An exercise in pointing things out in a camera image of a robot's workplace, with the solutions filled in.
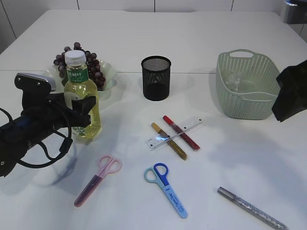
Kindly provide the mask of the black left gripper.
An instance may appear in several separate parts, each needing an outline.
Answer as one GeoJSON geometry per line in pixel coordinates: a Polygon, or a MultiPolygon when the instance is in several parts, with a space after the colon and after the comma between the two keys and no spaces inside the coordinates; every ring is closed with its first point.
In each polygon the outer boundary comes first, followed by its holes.
{"type": "Polygon", "coordinates": [[[91,124],[89,112],[96,105],[96,97],[88,96],[72,100],[72,109],[81,115],[72,115],[72,110],[64,102],[64,94],[49,92],[23,92],[20,116],[20,139],[23,141],[43,141],[52,134],[61,136],[59,129],[66,127],[71,140],[72,127],[87,127],[91,124]]]}

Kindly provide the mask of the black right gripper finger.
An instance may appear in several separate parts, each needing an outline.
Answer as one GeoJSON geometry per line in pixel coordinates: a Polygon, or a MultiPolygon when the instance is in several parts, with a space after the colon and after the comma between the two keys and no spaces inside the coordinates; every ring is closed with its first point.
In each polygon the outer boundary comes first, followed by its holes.
{"type": "Polygon", "coordinates": [[[279,122],[307,109],[307,62],[288,66],[276,78],[280,91],[272,107],[279,122]]]}

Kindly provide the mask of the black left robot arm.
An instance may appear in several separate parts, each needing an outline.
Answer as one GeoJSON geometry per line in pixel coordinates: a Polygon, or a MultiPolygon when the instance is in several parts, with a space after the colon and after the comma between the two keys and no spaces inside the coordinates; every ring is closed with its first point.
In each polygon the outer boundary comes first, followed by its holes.
{"type": "Polygon", "coordinates": [[[7,176],[17,164],[39,169],[62,159],[72,145],[72,129],[87,127],[91,122],[89,112],[98,104],[95,96],[89,96],[73,101],[72,108],[68,108],[63,93],[35,97],[32,100],[29,95],[26,95],[24,99],[26,105],[20,117],[16,119],[12,119],[7,111],[1,109],[9,119],[8,123],[0,128],[0,175],[2,177],[7,176]],[[49,155],[43,143],[43,140],[52,134],[63,137],[59,154],[56,157],[49,155]],[[35,145],[43,149],[48,162],[30,164],[22,160],[35,145]]]}

